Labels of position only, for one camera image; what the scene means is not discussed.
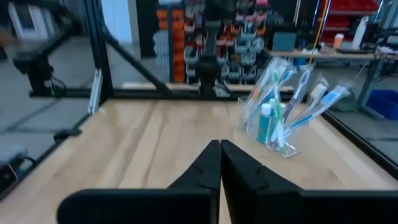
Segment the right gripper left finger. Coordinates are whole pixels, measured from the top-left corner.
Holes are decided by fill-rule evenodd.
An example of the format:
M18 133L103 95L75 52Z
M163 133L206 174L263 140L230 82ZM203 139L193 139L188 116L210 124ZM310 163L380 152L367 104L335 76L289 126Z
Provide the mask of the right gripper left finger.
M85 189L62 200L58 224L218 224L221 144L212 140L165 189Z

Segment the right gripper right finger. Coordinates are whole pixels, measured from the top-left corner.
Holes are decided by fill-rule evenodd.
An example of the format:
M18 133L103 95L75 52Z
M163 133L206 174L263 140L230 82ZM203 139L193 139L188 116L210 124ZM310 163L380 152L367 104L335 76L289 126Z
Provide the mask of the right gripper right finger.
M221 148L232 224L398 224L396 190L305 190L231 141Z

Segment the orange toothbrush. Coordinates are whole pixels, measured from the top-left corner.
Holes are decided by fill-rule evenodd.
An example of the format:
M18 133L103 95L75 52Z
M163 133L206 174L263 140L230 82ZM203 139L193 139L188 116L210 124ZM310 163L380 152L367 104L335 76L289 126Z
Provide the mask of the orange toothbrush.
M263 96L266 94L268 85L270 82L270 77L273 69L275 68L275 63L270 62L267 68L263 71L262 75L256 82L256 86L250 93L246 106L244 107L244 121L248 122L251 116L257 111L258 104L262 101Z

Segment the clear acrylic organizer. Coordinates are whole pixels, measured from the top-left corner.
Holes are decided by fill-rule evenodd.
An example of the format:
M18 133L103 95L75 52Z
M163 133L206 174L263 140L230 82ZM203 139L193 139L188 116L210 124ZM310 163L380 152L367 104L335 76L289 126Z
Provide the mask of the clear acrylic organizer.
M258 132L259 116L261 113L261 106L263 103L261 103L258 106L257 111L251 116L250 120L248 122L245 122L243 113L244 113L244 107L246 106L247 100L248 100L248 98L246 96L238 98L238 113L237 113L237 118L236 118L236 125L238 128L244 130L249 137L251 137L252 139L259 142L257 140L257 132ZM298 153L298 150L296 150L296 148L294 148L293 145L289 144L287 142L287 140L285 140L285 144L284 144L283 148L280 148L278 146L277 139L274 141L271 140L271 137L274 133L275 125L272 125L270 123L269 132L268 132L269 136L268 136L267 142L265 144L263 144L261 142L259 142L259 143L262 144L263 146L265 146L266 148L279 153L283 157L291 157L291 156L295 155L296 153Z

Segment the green toothbrush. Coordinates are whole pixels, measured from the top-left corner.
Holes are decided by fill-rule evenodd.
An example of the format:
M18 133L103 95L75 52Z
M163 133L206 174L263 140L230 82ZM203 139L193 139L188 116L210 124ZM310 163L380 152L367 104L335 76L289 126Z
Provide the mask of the green toothbrush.
M280 103L280 93L279 93L279 76L277 70L273 71L272 81L274 86L274 110L276 115L276 125L274 129L273 139L277 138L278 146L280 148L283 148L285 144L285 137L284 137L282 107Z

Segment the blue toothbrush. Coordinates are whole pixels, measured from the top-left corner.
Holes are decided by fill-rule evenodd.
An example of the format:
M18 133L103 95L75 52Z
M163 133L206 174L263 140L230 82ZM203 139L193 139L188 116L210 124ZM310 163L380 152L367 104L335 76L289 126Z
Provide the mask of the blue toothbrush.
M304 124L313 120L317 116L321 115L328 108L333 106L340 99L350 94L349 89L351 85L349 83L340 84L329 91L313 106L309 106L304 113L299 116L285 131L284 134L290 136L296 129L300 128Z
M285 71L284 68L282 68L281 70L280 69L275 69L272 72L272 75L271 75L271 82L270 82L271 87L268 90L268 93L267 93L266 97L264 98L263 102L264 103L268 103L269 100L274 97L274 89L275 89L275 87L274 87L274 77L275 76L278 78L277 79L278 87L279 87L279 89L281 89L283 84L285 82L287 82L294 73L295 72L292 69L289 69L287 71Z

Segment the parts bin rack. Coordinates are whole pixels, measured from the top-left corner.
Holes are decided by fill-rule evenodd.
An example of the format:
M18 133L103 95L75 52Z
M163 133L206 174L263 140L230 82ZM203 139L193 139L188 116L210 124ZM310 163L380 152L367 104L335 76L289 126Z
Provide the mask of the parts bin rack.
M214 47L221 81L252 84L263 66L269 0L158 0L153 35L158 65L170 82L197 83L195 65Z

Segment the grey blue box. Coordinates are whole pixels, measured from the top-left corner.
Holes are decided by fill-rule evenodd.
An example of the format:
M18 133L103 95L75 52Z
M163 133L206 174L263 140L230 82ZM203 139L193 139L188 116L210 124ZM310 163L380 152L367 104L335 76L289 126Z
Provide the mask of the grey blue box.
M297 34L293 32L276 32L274 34L272 50L278 52L292 52L295 48Z

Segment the white light bar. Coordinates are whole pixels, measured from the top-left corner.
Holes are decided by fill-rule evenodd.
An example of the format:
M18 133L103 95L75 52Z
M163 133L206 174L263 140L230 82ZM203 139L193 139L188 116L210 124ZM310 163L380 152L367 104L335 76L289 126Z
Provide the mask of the white light bar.
M91 87L90 100L88 104L88 113L93 115L97 112L99 103L100 103L100 95L101 95L101 87L103 82L103 76L101 69L95 70L95 75L93 77L93 83Z

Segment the orange and white cup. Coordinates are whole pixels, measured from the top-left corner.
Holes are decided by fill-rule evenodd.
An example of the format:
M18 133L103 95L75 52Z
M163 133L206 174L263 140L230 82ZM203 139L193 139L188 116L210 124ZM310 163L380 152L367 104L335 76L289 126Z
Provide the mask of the orange and white cup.
M334 41L333 41L333 48L334 49L339 49L343 40L344 40L344 35L343 34L336 34L334 37Z

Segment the blue storage bin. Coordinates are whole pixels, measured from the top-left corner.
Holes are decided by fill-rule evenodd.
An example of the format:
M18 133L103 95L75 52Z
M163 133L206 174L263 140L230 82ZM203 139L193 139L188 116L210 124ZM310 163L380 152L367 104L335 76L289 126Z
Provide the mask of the blue storage bin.
M389 120L398 121L398 92L394 90L373 90L366 103L368 107Z

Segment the white bottle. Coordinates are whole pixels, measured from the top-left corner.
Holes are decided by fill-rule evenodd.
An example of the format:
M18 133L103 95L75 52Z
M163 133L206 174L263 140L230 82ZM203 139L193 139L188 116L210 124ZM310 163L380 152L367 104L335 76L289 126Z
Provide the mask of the white bottle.
M364 36L364 33L366 31L366 27L367 27L368 21L369 21L369 16L364 16L361 19L361 21L360 21L360 23L359 23L359 25L358 25L358 27L356 29L353 42L351 44L351 49L352 50L359 50L360 44L361 44L363 36Z

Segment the red storage shelf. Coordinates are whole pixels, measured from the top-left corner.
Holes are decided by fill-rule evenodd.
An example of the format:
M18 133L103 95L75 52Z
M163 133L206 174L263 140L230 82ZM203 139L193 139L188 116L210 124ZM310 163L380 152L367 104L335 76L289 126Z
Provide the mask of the red storage shelf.
M322 0L326 4L325 31L347 31L357 19L373 16L379 10L377 0Z

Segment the black device with green light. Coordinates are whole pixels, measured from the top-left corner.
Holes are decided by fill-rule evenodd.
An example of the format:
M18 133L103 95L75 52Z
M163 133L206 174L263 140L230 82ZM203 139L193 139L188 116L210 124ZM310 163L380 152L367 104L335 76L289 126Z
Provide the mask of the black device with green light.
M13 58L14 66L29 79L30 96L61 97L67 88L64 82L54 76L54 68L48 57L56 47L42 47L36 50L20 50Z

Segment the black metal table frame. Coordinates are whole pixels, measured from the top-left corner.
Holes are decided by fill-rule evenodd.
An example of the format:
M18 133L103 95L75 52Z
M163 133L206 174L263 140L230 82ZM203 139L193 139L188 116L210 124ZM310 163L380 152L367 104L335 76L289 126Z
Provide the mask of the black metal table frame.
M82 31L81 22L63 4L46 0L0 0L0 8L8 4L21 4L36 6L50 11L55 22L62 28L60 33L46 41L38 49L17 55L14 64L21 73L29 77L32 87L31 96L50 98L91 98L93 89L84 88L58 88L51 90L44 82L50 78L49 72L37 71L37 63L44 62L48 56L59 48L67 39L78 35ZM99 91L100 103L108 99L135 99L135 100L191 100L191 101L238 101L240 97L248 96L250 86L220 85L225 94L217 96L216 92L210 89L210 82L206 81L200 86L189 90L188 88L170 89L165 83L144 68L130 53L128 53L119 42L109 33L103 22L100 11L99 0L83 0L88 22L89 39L92 48L95 66L100 77L104 80L97 89ZM151 89L115 89L112 84L109 61L106 46L110 45L122 58L130 63L141 75L150 81ZM324 111L321 117L336 128L342 135L359 147L379 167L384 169L390 176L398 181L398 163L387 158L386 155L368 144L359 137L352 129L343 124L329 111Z

